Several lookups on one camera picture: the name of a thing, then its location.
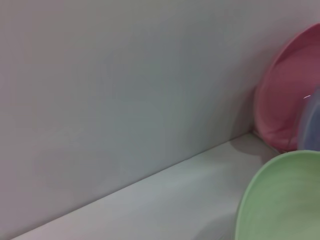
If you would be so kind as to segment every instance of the pink bowl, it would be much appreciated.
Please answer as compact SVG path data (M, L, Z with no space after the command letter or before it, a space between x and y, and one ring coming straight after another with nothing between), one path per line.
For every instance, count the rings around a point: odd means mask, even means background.
M254 99L255 127L280 151L297 149L297 120L306 96L320 84L320 24L291 40L259 83Z

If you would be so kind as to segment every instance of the bowl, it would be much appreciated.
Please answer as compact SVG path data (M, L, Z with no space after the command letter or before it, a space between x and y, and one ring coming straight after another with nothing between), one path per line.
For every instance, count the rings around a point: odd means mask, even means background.
M275 58L254 97L255 128L279 151L297 149L306 97L320 84L320 24L291 40Z
M320 152L273 158L238 207L234 240L316 240L320 236Z

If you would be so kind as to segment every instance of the white shelf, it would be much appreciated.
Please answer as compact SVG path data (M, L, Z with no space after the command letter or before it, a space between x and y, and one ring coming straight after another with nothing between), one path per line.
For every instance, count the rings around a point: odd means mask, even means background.
M246 134L15 240L215 240L249 181L277 153Z

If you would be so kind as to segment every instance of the bowl rim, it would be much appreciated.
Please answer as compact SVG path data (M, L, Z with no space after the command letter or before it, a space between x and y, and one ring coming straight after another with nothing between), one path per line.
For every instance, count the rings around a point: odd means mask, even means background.
M263 165L259 171L253 176L251 179L248 187L244 191L244 194L240 200L240 203L238 205L238 209L236 211L236 217L235 217L235 230L234 230L234 240L239 240L239 222L241 215L243 214L245 203L247 202L247 198L249 193L251 192L251 189L253 185L256 183L257 179L260 177L261 173L264 172L267 168L269 168L271 165L277 163L278 161L281 161L282 159L291 156L291 155L304 155L304 154L312 154L319 156L320 161L320 151L313 151L313 150L297 150L297 151L291 151L287 153L280 154L274 158L272 158L270 161L268 161L265 165Z

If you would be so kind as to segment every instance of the white surface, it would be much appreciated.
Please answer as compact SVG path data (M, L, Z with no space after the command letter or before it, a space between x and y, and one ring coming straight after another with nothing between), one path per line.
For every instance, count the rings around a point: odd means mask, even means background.
M318 0L0 0L0 238L246 133L271 56L319 16Z
M247 134L15 240L217 240L253 175L275 155Z

